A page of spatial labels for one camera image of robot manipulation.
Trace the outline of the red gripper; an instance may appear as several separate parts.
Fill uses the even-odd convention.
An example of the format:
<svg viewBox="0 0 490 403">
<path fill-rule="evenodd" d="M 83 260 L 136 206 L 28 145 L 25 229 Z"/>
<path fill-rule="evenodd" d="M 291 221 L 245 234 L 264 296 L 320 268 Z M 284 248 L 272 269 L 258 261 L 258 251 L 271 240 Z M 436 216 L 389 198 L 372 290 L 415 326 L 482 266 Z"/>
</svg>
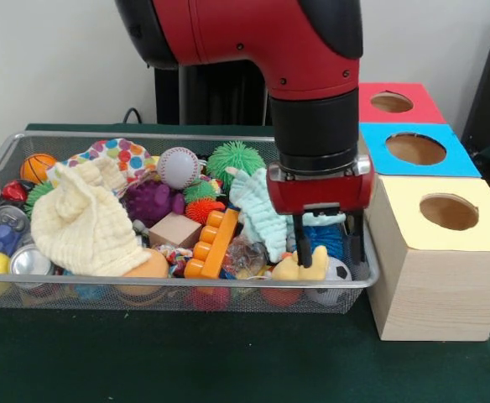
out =
<svg viewBox="0 0 490 403">
<path fill-rule="evenodd" d="M 273 163 L 266 174 L 269 198 L 274 210 L 282 215 L 293 215 L 298 265 L 312 265 L 310 242 L 305 235 L 303 216 L 350 213 L 347 218 L 352 262 L 366 260 L 364 250 L 363 210 L 368 207 L 373 190 L 373 163 L 355 161 L 346 170 L 333 175 L 298 176 L 285 172 Z"/>
</svg>

